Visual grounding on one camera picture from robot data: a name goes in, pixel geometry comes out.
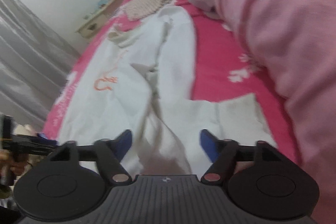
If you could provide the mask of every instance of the pink bedsheet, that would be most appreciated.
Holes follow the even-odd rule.
[[[274,84],[266,69],[259,67],[244,54],[221,20],[209,19],[187,0],[174,0],[173,5],[187,10],[194,20],[197,32],[196,80],[192,99],[218,102],[255,93],[279,150],[292,161],[300,163],[291,122],[284,112],[284,101],[275,93]],[[111,18],[93,39],[73,67],[69,83],[48,115],[43,132],[49,138],[57,138],[77,84],[110,27],[117,24],[119,29],[127,31],[140,23],[128,21],[121,9],[119,15]]]

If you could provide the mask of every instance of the orange embroidery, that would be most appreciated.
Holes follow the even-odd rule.
[[[115,65],[113,66],[113,68],[110,69],[110,70],[108,70],[108,71],[103,72],[102,78],[99,78],[99,79],[95,80],[94,85],[93,85],[93,87],[94,87],[95,90],[98,90],[98,91],[113,90],[112,87],[110,87],[109,85],[107,85],[107,86],[105,86],[103,88],[99,88],[98,85],[99,85],[100,82],[104,82],[104,83],[108,82],[108,83],[114,83],[114,84],[118,83],[118,77],[114,77],[114,76],[108,77],[108,74],[114,72],[115,70],[117,70],[119,61],[124,57],[124,55],[127,52],[128,52],[128,50],[125,50],[124,52],[122,52],[118,56],[118,58],[117,58],[117,60],[115,62]]]

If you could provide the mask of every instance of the logo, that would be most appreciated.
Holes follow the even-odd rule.
[[[165,178],[162,179],[162,181],[167,183],[167,182],[171,181],[171,178],[165,177]]]

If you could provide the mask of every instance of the metal rivet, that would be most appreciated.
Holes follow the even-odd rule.
[[[112,177],[115,182],[125,182],[128,180],[128,175],[125,174],[116,174]]]
[[[204,179],[209,182],[219,181],[221,176],[215,173],[209,173],[204,176]]]

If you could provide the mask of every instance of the blue padding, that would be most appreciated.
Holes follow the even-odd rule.
[[[219,157],[219,153],[217,151],[217,146],[216,146],[216,141],[217,141],[216,137],[211,135],[211,133],[207,131],[206,129],[203,129],[201,131],[199,141],[200,141],[200,144],[203,150],[208,155],[211,162],[215,162]]]
[[[120,162],[124,156],[126,155],[127,151],[132,146],[132,132],[130,130],[124,131],[114,143],[115,147],[115,157]]]

